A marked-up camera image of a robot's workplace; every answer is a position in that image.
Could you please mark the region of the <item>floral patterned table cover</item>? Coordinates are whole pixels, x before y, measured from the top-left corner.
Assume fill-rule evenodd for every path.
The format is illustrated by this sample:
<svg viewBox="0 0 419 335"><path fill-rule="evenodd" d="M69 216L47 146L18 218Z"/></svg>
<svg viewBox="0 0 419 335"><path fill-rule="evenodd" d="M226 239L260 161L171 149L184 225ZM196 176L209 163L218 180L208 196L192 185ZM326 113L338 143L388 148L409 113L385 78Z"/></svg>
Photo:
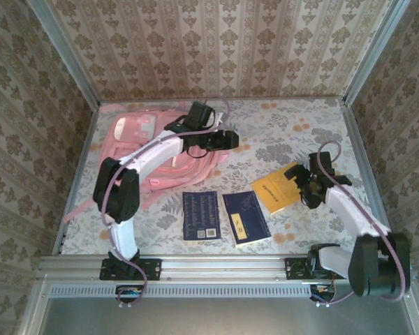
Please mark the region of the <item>floral patterned table cover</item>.
<svg viewBox="0 0 419 335"><path fill-rule="evenodd" d="M239 134L240 144L231 150L191 192L224 194L249 191L251 184L290 163L307 164L310 153L324 148L335 159L337 174L346 175L357 196L367 200L339 98L209 101L215 110L227 112ZM135 216L135 238L142 255L275 255L306 253L314 244L336 243L351 250L354 239L340 218L326 205L308 209L300 202L277 214L266 214L269 239L236 247L228 215L219 205L221 238L216 241L184 241L182 189L170 189Z"/></svg>

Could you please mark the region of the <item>dark blue book QR codes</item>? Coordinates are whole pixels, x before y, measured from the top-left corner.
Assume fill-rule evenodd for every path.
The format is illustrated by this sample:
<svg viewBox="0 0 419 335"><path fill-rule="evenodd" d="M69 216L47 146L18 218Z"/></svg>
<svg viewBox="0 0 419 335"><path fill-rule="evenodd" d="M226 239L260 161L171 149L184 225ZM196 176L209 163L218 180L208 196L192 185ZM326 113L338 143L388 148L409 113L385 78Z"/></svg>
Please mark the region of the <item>dark blue book QR codes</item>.
<svg viewBox="0 0 419 335"><path fill-rule="evenodd" d="M216 191L182 193L184 241L213 241L221 238Z"/></svg>

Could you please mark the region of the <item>dark blue book yellow label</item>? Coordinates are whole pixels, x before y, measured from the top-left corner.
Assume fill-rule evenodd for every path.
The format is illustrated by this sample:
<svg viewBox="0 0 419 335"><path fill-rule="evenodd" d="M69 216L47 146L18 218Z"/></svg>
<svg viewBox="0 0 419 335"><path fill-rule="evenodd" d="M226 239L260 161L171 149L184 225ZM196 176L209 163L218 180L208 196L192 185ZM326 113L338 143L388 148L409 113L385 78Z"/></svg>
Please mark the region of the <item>dark blue book yellow label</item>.
<svg viewBox="0 0 419 335"><path fill-rule="evenodd" d="M223 195L235 246L253 244L271 237L256 194L253 191Z"/></svg>

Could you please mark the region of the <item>small black controller board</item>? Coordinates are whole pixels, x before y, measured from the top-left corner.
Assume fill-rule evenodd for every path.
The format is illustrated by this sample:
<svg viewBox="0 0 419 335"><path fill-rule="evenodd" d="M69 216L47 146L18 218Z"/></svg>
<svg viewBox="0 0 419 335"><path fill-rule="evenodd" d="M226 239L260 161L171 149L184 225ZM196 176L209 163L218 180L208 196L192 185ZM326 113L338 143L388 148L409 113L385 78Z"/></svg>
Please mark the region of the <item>small black controller board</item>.
<svg viewBox="0 0 419 335"><path fill-rule="evenodd" d="M313 302L330 303L335 296L333 285L310 285L310 300Z"/></svg>
<svg viewBox="0 0 419 335"><path fill-rule="evenodd" d="M144 285L117 285L115 288L116 300L120 305L131 305L144 292Z"/></svg>

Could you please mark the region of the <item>grey metal sheet panel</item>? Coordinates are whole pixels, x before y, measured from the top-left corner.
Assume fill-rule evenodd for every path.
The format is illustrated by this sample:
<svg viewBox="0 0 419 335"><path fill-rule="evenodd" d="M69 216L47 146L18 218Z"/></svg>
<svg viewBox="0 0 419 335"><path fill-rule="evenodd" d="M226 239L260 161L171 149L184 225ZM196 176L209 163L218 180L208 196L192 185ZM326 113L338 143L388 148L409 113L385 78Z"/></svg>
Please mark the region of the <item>grey metal sheet panel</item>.
<svg viewBox="0 0 419 335"><path fill-rule="evenodd" d="M414 335L403 304L350 299L53 299L40 335Z"/></svg>

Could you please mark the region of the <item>aluminium table side rail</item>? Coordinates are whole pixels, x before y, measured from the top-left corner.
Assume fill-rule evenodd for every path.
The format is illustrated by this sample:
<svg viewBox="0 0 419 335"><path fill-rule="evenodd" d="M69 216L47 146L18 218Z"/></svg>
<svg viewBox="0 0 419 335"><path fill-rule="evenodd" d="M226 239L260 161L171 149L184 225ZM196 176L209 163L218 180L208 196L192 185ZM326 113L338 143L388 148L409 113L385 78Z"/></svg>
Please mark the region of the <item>aluminium table side rail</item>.
<svg viewBox="0 0 419 335"><path fill-rule="evenodd" d="M66 236L66 232L68 229L68 224L64 222L64 217L67 216L74 208L76 194L80 186L80 180L82 178L82 173L83 173L83 170L87 161L88 153L90 150L90 146L93 140L94 132L95 132L97 121L98 121L98 116L99 116L99 108L94 110L91 115L90 124L88 126L87 134L85 136L84 144L82 146L82 151L78 160L78 166L76 167L76 170L75 170L75 174L74 174L73 181L70 187L66 205L64 207L64 212L61 217L60 224L59 224L57 238L55 240L55 243L52 249L52 256L59 255L61 253L62 246L64 245L64 237Z"/></svg>
<svg viewBox="0 0 419 335"><path fill-rule="evenodd" d="M380 222L384 224L384 226L390 228L390 223L385 212L378 185L376 183L372 167L367 156L366 148L362 141L362 136L353 114L353 110L350 106L345 104L342 99L340 99L339 102L342 114L344 116L344 122L348 131L348 136L350 137L353 152L355 154L358 169L360 171L360 176L367 194L370 209L373 215L379 219Z"/></svg>

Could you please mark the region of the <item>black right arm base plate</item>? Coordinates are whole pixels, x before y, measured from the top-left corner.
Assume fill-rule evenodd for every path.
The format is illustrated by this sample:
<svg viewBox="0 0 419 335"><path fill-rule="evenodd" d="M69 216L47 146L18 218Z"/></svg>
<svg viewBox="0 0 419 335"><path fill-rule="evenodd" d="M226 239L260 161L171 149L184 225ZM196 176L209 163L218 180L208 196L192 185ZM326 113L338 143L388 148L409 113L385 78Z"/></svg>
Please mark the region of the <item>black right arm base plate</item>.
<svg viewBox="0 0 419 335"><path fill-rule="evenodd" d="M322 268L317 261L308 258L285 258L287 279L344 279L343 276Z"/></svg>

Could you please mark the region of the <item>aluminium front mounting rail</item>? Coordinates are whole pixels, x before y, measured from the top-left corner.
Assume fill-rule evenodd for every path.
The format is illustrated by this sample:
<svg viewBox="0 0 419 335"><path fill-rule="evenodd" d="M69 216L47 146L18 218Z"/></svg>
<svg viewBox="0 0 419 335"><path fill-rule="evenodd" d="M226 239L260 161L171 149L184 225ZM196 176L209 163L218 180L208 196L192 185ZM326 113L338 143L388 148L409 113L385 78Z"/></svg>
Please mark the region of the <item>aluminium front mounting rail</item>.
<svg viewBox="0 0 419 335"><path fill-rule="evenodd" d="M288 255L148 255L162 260L160 281L172 282L280 282L287 281ZM39 276L58 281L93 281L99 278L106 255L45 256Z"/></svg>

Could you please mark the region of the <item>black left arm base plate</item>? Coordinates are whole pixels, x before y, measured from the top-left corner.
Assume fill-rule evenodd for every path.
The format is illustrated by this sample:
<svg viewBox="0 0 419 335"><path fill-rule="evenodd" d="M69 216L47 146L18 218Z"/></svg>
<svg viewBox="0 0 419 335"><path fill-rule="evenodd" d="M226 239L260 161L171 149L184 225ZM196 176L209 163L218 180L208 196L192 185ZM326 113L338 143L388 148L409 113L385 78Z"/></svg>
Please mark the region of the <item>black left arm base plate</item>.
<svg viewBox="0 0 419 335"><path fill-rule="evenodd" d="M138 266L144 271L148 281L158 281L160 279L161 259L140 259ZM133 266L121 260L106 258L101 263L99 279L101 281L143 281L143 276Z"/></svg>

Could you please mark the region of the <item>aluminium frame post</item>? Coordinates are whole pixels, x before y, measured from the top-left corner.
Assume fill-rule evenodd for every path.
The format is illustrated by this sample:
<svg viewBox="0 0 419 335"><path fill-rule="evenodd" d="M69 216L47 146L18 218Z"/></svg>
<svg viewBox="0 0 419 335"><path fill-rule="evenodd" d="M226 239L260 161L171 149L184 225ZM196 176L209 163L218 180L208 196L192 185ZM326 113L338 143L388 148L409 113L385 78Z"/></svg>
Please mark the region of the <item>aluminium frame post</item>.
<svg viewBox="0 0 419 335"><path fill-rule="evenodd" d="M346 106L351 106L357 98L410 2L411 0L390 0L388 9L345 90L343 101Z"/></svg>
<svg viewBox="0 0 419 335"><path fill-rule="evenodd" d="M100 98L91 85L91 81L87 78L85 68L75 55L73 44L68 40L66 32L60 25L60 21L55 17L54 11L46 0L27 1L90 108L97 110Z"/></svg>

